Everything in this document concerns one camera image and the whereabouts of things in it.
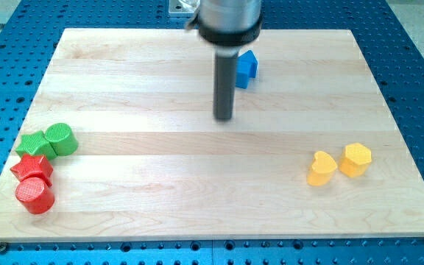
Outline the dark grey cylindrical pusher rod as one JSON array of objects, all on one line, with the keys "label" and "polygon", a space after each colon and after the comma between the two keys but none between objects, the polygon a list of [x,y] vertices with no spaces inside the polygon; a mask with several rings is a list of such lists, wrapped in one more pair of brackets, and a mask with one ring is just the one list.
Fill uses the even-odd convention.
[{"label": "dark grey cylindrical pusher rod", "polygon": [[237,50],[216,51],[214,58],[213,115],[219,121],[228,121],[233,116],[237,61]]}]

